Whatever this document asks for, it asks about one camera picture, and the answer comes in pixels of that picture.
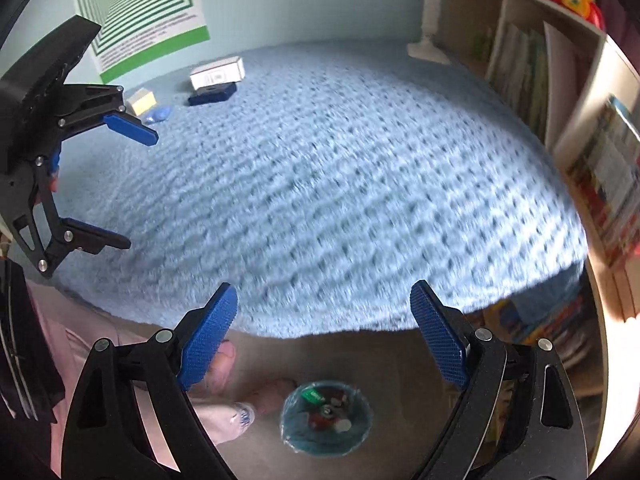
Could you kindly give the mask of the small cream box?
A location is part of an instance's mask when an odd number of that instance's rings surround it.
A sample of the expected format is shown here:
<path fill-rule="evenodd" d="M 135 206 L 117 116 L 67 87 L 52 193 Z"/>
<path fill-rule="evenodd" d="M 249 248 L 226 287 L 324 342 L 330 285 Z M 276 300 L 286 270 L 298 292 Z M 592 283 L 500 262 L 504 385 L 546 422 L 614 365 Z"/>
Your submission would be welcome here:
<path fill-rule="evenodd" d="M 127 110 L 137 117 L 141 117 L 149 110 L 152 110 L 152 108 L 156 107 L 156 104 L 157 100 L 153 91 L 145 88 L 137 90 L 126 99 Z"/>

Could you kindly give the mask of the white floral gold-edged box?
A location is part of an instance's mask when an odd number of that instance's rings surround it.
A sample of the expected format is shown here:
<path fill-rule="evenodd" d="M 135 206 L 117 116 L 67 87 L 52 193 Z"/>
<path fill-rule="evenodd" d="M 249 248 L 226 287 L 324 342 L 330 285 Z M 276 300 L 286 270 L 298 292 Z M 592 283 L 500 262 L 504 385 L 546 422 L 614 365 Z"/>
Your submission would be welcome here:
<path fill-rule="evenodd" d="M 221 58 L 195 67 L 190 73 L 190 81 L 194 90 L 217 84 L 237 84 L 244 78 L 244 63 L 239 55 Z"/>

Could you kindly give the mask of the red herbal tea can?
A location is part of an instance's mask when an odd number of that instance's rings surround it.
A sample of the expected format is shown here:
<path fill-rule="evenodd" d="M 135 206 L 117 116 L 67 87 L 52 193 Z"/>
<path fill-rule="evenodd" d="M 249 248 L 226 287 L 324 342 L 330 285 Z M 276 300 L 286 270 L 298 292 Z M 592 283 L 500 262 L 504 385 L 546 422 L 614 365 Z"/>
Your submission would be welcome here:
<path fill-rule="evenodd" d="M 314 431 L 334 431 L 333 426 L 340 416 L 325 412 L 312 412 L 308 414 L 308 426 Z"/>

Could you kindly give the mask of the teal lined trash bin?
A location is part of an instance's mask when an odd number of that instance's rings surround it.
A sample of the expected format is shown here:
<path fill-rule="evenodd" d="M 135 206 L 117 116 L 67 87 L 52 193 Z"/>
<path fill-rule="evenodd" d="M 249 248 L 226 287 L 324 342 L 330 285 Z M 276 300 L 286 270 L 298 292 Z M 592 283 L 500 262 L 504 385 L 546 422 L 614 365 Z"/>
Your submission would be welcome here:
<path fill-rule="evenodd" d="M 373 426 L 373 411 L 360 390 L 335 380 L 307 382 L 282 406 L 280 436 L 295 453 L 343 457 L 360 448 Z"/>

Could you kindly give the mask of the dark blue flat box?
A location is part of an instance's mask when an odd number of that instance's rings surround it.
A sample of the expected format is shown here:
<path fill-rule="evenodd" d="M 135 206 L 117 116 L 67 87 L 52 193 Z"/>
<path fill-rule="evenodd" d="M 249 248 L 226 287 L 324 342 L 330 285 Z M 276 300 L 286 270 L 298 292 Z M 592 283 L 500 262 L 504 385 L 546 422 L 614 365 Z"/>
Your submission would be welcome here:
<path fill-rule="evenodd" d="M 188 97 L 188 104 L 190 106 L 199 106 L 209 103 L 226 102 L 235 94 L 236 90 L 238 90 L 238 87 L 235 82 L 202 87 L 195 90 Z"/>

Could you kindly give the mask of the white cup in bin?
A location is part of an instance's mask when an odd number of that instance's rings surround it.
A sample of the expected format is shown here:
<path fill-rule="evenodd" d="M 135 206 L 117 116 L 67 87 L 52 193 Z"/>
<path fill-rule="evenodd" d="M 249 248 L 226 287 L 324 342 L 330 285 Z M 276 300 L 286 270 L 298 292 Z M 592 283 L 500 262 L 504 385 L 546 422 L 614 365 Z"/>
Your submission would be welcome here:
<path fill-rule="evenodd" d="M 339 434 L 342 434 L 352 429 L 352 422 L 348 418 L 337 419 L 333 429 Z"/>

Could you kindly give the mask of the green box in bin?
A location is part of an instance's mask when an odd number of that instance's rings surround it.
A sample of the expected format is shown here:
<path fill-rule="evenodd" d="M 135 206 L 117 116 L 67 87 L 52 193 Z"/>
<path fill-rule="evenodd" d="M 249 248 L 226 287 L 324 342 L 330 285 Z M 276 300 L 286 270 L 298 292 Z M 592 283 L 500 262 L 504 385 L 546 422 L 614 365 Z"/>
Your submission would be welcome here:
<path fill-rule="evenodd" d="M 305 387 L 300 392 L 300 397 L 307 403 L 319 406 L 326 404 L 326 398 L 322 396 L 320 391 L 314 387 Z"/>

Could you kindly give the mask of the blue knitted bed blanket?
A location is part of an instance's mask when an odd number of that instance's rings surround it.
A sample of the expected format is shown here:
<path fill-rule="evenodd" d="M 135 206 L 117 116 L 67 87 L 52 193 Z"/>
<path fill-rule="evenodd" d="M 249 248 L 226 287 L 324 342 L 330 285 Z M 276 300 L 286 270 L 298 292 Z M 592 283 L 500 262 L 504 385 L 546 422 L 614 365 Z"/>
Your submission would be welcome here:
<path fill-rule="evenodd" d="M 62 147 L 58 211 L 125 235 L 69 255 L 51 285 L 173 326 L 236 288 L 234 328 L 296 338 L 410 330 L 426 281 L 472 312 L 504 298 L 529 321 L 577 292 L 588 244 L 559 171 L 483 79 L 389 41 L 247 51 L 222 103 L 192 107 L 182 70 L 146 146 L 99 128 Z"/>

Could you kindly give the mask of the wooden bookshelf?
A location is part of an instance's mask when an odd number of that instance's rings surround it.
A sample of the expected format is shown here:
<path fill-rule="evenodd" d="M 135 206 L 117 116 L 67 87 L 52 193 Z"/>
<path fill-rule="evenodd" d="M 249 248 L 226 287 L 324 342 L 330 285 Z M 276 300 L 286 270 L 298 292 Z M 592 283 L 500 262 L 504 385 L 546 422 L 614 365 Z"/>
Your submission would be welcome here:
<path fill-rule="evenodd" d="M 564 93 L 565 82 L 549 90 L 554 109 L 548 113 L 544 146 L 555 165 L 566 169 L 609 96 L 626 107 L 636 104 L 639 73 L 610 36 L 551 0 L 424 0 L 423 37 L 487 81 L 497 73 L 507 24 L 552 27 L 586 60 L 577 90 Z"/>

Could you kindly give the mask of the green striped wall poster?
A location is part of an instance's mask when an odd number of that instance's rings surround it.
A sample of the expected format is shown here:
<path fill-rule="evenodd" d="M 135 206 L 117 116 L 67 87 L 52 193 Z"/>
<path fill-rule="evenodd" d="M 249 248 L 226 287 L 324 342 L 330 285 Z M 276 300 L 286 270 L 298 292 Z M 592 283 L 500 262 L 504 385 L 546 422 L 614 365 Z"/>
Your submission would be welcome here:
<path fill-rule="evenodd" d="M 163 56 L 210 39 L 202 0 L 74 0 L 100 26 L 89 52 L 109 84 Z"/>

